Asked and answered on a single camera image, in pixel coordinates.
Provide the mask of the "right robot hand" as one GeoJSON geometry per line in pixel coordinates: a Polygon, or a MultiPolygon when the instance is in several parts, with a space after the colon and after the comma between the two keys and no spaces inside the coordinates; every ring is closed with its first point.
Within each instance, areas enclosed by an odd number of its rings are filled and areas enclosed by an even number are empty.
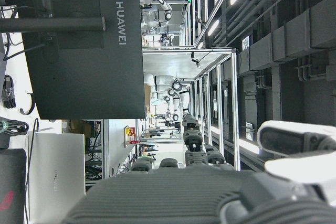
{"type": "Polygon", "coordinates": [[[238,170],[203,145],[194,116],[183,127],[184,168],[140,158],[89,190],[63,223],[335,223],[335,127],[264,122],[258,145],[280,158],[263,172],[238,170]]]}

